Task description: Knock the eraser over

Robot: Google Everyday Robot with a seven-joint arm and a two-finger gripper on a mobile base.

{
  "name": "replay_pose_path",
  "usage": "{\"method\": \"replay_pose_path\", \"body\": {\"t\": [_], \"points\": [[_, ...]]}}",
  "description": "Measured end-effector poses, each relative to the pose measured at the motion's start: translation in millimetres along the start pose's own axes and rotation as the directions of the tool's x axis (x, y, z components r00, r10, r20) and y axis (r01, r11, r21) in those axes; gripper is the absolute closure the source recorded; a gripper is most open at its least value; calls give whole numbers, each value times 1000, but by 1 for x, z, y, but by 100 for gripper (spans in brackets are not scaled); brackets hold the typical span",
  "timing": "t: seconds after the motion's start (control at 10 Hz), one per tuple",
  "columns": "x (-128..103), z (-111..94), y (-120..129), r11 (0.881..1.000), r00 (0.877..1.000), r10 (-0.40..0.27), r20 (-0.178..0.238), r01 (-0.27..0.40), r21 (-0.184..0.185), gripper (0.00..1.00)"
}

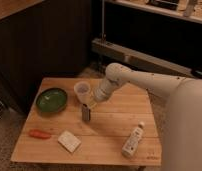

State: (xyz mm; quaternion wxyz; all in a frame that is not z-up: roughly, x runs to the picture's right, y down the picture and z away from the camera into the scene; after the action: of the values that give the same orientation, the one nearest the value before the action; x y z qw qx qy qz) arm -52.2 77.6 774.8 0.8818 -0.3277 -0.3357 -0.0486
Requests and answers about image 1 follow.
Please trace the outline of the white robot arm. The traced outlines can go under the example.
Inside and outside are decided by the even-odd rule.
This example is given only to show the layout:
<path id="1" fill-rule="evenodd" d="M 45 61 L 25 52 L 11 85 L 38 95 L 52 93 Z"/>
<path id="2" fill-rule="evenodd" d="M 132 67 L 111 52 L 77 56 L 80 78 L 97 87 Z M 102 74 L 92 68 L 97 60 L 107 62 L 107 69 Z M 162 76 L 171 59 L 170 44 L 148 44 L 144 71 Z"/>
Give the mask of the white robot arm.
<path id="1" fill-rule="evenodd" d="M 108 100 L 126 83 L 166 100 L 161 171 L 202 171 L 202 79 L 134 71 L 111 63 L 93 90 L 94 101 Z"/>

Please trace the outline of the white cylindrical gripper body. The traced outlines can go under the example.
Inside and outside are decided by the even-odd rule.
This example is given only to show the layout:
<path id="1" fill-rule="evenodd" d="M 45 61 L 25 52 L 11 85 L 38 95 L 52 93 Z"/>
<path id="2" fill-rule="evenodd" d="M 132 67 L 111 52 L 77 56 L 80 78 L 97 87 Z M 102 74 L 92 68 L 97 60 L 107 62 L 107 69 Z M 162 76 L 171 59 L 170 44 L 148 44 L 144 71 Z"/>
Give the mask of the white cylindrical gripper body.
<path id="1" fill-rule="evenodd" d="M 104 78 L 93 91 L 94 99 L 97 102 L 107 101 L 117 88 L 118 84 L 116 82 Z"/>

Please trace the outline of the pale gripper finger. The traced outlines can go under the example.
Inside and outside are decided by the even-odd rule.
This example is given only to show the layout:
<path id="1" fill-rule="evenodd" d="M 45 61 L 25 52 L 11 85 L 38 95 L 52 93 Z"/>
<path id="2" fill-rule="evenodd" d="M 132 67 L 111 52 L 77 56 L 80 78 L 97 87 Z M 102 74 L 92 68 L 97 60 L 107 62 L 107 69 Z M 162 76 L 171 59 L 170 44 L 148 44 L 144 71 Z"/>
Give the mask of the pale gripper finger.
<path id="1" fill-rule="evenodd" d="M 92 100 L 92 101 L 90 101 L 90 102 L 88 103 L 88 108 L 89 108 L 89 109 L 93 109 L 93 108 L 96 107 L 96 105 L 97 105 L 97 102 L 96 102 L 95 100 Z"/>

